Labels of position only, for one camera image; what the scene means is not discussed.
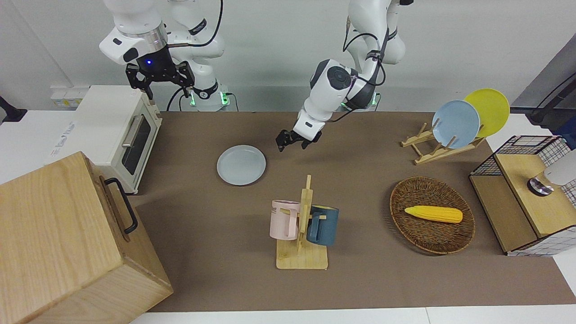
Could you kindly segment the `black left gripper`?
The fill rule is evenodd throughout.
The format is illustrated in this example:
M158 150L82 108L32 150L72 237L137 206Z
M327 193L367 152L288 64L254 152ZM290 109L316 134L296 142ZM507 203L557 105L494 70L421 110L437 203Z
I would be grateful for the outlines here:
M284 151L286 146L292 145L296 142L301 142L301 148L306 149L311 143L318 142L322 136L322 131L298 131L292 129L292 131L282 130L276 137L276 146L280 153Z

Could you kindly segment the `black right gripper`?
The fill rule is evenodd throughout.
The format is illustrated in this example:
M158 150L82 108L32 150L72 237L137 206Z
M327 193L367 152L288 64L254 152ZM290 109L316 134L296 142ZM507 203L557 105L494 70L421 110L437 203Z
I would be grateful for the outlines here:
M153 100L150 88L152 81L173 81L184 92L185 98L190 97L190 88L195 85L195 76L189 62L174 64L169 47L136 58L136 64L126 65L126 76L134 90L140 90Z

